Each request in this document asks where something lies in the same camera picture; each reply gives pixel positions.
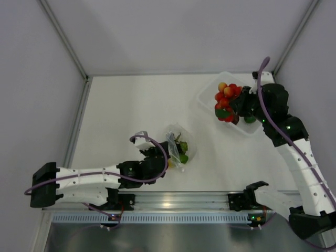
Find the dark red fake fruit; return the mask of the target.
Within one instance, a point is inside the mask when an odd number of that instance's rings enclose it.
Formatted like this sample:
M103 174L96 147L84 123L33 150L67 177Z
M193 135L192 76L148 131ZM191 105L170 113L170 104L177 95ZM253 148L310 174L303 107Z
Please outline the dark red fake fruit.
M234 125L237 125L237 123L239 122L239 119L240 119L240 116L238 116L238 115L234 115L234 118L233 118L233 120L232 120L232 123L233 123Z

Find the fake strawberry bunch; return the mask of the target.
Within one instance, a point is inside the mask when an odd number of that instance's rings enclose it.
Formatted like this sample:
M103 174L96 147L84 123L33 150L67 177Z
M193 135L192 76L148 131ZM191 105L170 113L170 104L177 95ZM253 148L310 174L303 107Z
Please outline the fake strawberry bunch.
M237 86L235 83L229 85L225 82L218 84L218 93L215 95L215 115L219 121L232 123L234 115L237 115L230 107L229 102L240 95L242 86Z

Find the clear zip top bag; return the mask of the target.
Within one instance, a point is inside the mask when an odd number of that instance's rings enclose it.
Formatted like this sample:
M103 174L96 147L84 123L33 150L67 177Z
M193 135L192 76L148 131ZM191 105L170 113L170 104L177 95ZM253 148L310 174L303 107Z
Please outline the clear zip top bag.
M185 167L196 155L196 140L178 123L168 125L164 130L164 136L170 155L169 168L184 172Z

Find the dark fake grape bunch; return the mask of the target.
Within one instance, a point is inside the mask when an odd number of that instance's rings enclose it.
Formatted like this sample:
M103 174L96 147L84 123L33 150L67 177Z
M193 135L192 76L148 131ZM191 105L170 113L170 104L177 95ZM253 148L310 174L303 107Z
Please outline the dark fake grape bunch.
M175 145L179 154L186 154L188 151L188 144L185 141L181 141L182 134L180 133L177 137L174 138Z

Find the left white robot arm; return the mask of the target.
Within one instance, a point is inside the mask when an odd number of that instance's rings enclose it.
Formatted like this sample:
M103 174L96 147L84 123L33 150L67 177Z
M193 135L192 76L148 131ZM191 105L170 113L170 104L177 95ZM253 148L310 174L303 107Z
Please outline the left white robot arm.
M68 169L55 162L44 164L32 176L30 196L32 208L45 208L58 203L86 203L99 210L117 207L121 189L151 185L165 176L169 144L139 139L134 145L144 155L142 161L124 161L117 165L93 169Z

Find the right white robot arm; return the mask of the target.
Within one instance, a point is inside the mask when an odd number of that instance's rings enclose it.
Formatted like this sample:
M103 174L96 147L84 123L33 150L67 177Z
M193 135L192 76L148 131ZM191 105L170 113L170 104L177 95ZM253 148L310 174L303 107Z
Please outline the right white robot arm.
M271 189L264 181L249 184L243 198L230 207L236 211L265 206L285 218L293 232L303 240L335 228L335 195L330 191L312 153L309 135L302 121L288 112L288 92L277 83L259 91L243 87L230 102L241 117L253 117L284 159L301 199Z

